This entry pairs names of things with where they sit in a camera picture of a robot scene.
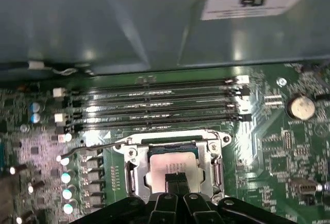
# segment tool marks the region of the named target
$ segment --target green circuit board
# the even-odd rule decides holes
[[[316,193],[312,202],[306,202],[306,199],[297,194],[290,184],[292,180],[306,178],[324,184],[327,182],[330,169],[328,168],[330,101],[314,100],[315,95],[326,94],[328,89],[319,84],[313,72],[302,70],[307,64],[309,63],[282,63],[93,78],[75,77],[23,85],[13,83],[13,87],[1,90],[0,98],[2,125],[6,127],[1,130],[5,145],[4,163],[8,166],[18,163],[28,165],[28,170],[20,173],[19,190],[14,195],[13,217],[22,215],[30,209],[43,209],[45,223],[64,224],[87,214],[84,197],[79,194],[82,155],[77,153],[67,166],[62,166],[56,161],[56,156],[72,148],[114,143],[136,133],[208,128],[227,132],[234,138],[233,142],[222,151],[226,195],[242,199],[298,223],[330,223],[327,192]],[[106,108],[94,111],[111,109],[110,104],[102,99],[112,98],[111,91],[97,92],[100,89],[120,86],[138,88],[146,84],[163,84],[166,86],[163,87],[163,91],[166,92],[171,91],[171,86],[178,82],[209,82],[242,75],[248,75],[250,81],[248,87],[251,122],[210,118],[203,121],[144,126],[139,122],[135,125],[130,117],[126,121],[132,125],[111,128],[107,125],[93,125],[104,121],[98,117],[80,116],[79,118],[85,121],[80,120],[75,123],[75,127],[79,126],[80,129],[75,129],[69,142],[59,142],[54,138],[55,113],[66,113],[72,117],[77,113],[87,112],[87,108],[94,108],[97,104],[93,103],[98,101]],[[322,75],[325,81],[327,76],[330,77],[328,70]],[[64,88],[76,93],[70,97],[71,103],[79,100],[83,104],[79,107],[59,105],[63,100],[62,102],[54,100],[53,88]],[[198,99],[202,98],[201,90],[186,88],[183,94],[186,93],[199,94]],[[315,113],[308,120],[293,118],[292,114],[288,113],[288,105],[297,96],[306,96],[313,100]],[[231,98],[226,96],[223,100],[229,101],[229,99]],[[30,110],[30,105],[34,102],[41,106],[40,120],[36,123]],[[166,104],[169,103],[166,99],[160,98],[157,101],[157,103],[161,102],[169,105]],[[213,117],[226,116],[231,112],[209,108],[178,111],[177,115],[188,115],[188,113],[200,117]],[[107,124],[119,120],[111,118],[113,115],[107,117]],[[124,122],[124,118],[121,116],[120,121]],[[111,148],[104,149],[103,168],[105,181],[103,191],[106,196],[104,204],[108,205],[126,197],[122,155],[115,153]],[[67,215],[63,212],[63,204],[66,200],[62,197],[62,191],[67,185],[61,182],[60,176],[69,169],[78,172],[77,177],[70,182],[78,188],[76,196],[78,207],[72,214]],[[43,180],[45,186],[29,194],[27,185],[31,181],[38,180]]]

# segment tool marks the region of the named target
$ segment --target white label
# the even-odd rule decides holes
[[[283,14],[300,0],[208,0],[201,20]]]

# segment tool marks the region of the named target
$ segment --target electrolytic capacitor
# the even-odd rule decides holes
[[[73,210],[77,208],[77,206],[78,206],[77,200],[71,199],[69,201],[69,203],[67,203],[63,206],[63,211],[67,215],[70,215],[70,214],[72,214]]]
[[[17,223],[17,224],[23,224],[23,223],[25,223],[29,218],[31,218],[32,216],[33,216],[33,212],[30,210],[30,211],[24,213],[23,215],[18,216],[18,217],[16,218],[16,223]]]
[[[36,112],[39,112],[41,110],[41,105],[38,103],[38,102],[33,102],[31,105],[30,105],[30,111],[32,113],[36,113]]]
[[[68,170],[66,173],[62,174],[61,181],[68,184],[74,177],[76,173],[74,170]]]
[[[30,183],[27,190],[30,194],[32,194],[35,190],[41,188],[45,186],[45,182],[43,182],[42,180],[35,182],[35,183]]]
[[[18,174],[19,172],[26,170],[27,169],[27,165],[26,164],[21,164],[21,165],[17,165],[17,166],[12,166],[9,168],[9,172],[11,175],[15,175]]]
[[[39,113],[34,113],[34,114],[31,115],[31,119],[30,120],[31,120],[31,122],[33,124],[37,124],[37,123],[40,122],[40,119],[41,119],[40,114]]]
[[[65,200],[69,200],[72,198],[73,195],[75,195],[77,192],[77,187],[75,187],[73,184],[69,185],[68,188],[63,190],[62,196]]]

